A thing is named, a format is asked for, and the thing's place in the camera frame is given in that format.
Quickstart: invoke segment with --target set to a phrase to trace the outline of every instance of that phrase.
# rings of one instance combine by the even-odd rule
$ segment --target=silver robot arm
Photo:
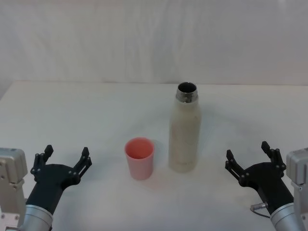
[[[301,230],[308,231],[308,148],[287,155],[287,176],[294,187],[294,213]]]
[[[14,230],[24,222],[26,203],[22,186],[26,174],[25,153],[0,148],[0,231]]]

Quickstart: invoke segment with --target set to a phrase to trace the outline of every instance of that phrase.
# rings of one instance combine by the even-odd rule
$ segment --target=bottle opening
[[[197,90],[197,87],[193,83],[184,82],[179,84],[178,89],[184,93],[192,93]]]

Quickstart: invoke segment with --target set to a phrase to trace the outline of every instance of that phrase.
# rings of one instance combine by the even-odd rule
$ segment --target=metal bottle rim
[[[191,82],[183,82],[178,85],[176,99],[182,103],[192,103],[198,99],[197,86]]]

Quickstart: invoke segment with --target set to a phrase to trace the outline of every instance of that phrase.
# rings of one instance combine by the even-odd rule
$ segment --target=cable
[[[250,211],[252,211],[254,214],[257,214],[257,215],[259,215],[259,216],[261,216],[261,217],[264,217],[264,218],[270,218],[270,216],[267,216],[267,215],[264,215],[264,214],[258,213],[258,212],[256,212],[256,211],[254,211],[252,208],[250,208]]]

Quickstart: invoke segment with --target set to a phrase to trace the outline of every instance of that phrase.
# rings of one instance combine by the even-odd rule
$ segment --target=cup rim
[[[131,144],[132,142],[134,142],[135,140],[144,140],[144,141],[147,141],[147,142],[149,143],[149,145],[152,147],[152,152],[151,152],[151,154],[149,154],[147,157],[141,158],[141,159],[133,158],[133,157],[131,157],[130,155],[128,155],[127,152],[126,152],[126,148],[128,147],[128,145],[130,145],[130,144]],[[154,147],[153,142],[152,142],[150,139],[146,138],[146,137],[135,137],[135,138],[133,138],[133,139],[130,139],[130,140],[125,144],[125,147],[124,147],[124,151],[125,151],[126,157],[129,158],[129,159],[131,159],[131,160],[133,160],[133,161],[144,161],[144,160],[147,160],[147,159],[151,158],[151,157],[154,155],[154,150],[155,150],[155,147]]]

